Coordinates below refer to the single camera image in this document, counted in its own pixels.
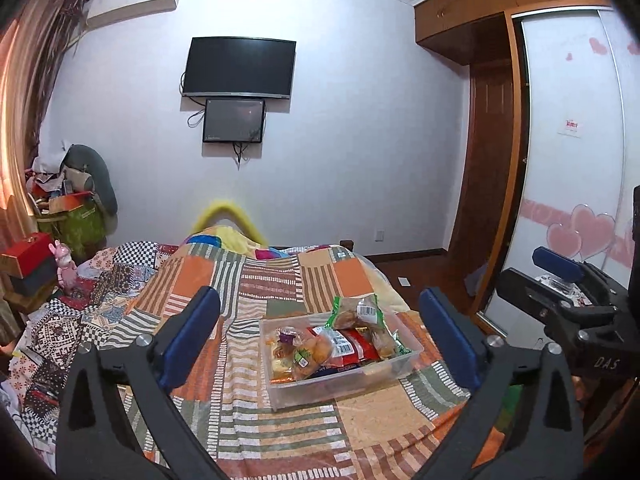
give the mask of clear plastic bin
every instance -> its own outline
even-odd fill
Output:
[[[387,312],[385,309],[383,309],[383,313],[389,330],[391,332],[398,330],[400,341],[412,351],[411,353],[362,368],[354,368],[329,377],[318,377],[286,384],[271,384],[271,357],[269,348],[265,344],[265,335],[281,326],[292,326],[300,330],[309,326],[324,326],[329,319],[330,313],[260,320],[260,348],[262,349],[264,375],[267,379],[267,393],[269,394],[271,407],[274,410],[279,410],[289,406],[335,399],[362,392],[381,383],[401,379],[409,375],[414,369],[414,363],[418,355],[424,348],[396,314]]]

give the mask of brown curtain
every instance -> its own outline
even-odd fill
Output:
[[[36,155],[40,124],[83,3],[28,0],[0,39],[0,250],[36,230],[24,170]],[[0,299],[6,286],[0,280]],[[0,301],[0,345],[15,331],[7,320]]]

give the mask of yellow arch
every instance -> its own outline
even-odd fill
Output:
[[[247,214],[236,204],[229,200],[216,200],[200,215],[198,221],[193,226],[191,234],[199,233],[206,229],[209,221],[213,216],[220,213],[228,213],[236,222],[236,225],[242,229],[244,235],[252,241],[262,246],[268,246],[267,240],[260,234],[256,226],[249,220]]]

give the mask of wooden floor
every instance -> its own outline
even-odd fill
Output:
[[[444,256],[428,256],[411,260],[377,263],[388,277],[391,285],[412,310],[418,310],[418,297],[428,286],[439,286],[449,301],[464,314],[468,313],[473,303],[465,289],[462,274],[456,271],[450,258]],[[398,277],[409,280],[411,286],[401,286]]]

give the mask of air conditioner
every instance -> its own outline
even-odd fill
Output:
[[[89,28],[129,20],[154,12],[175,10],[178,0],[92,0],[86,24]]]

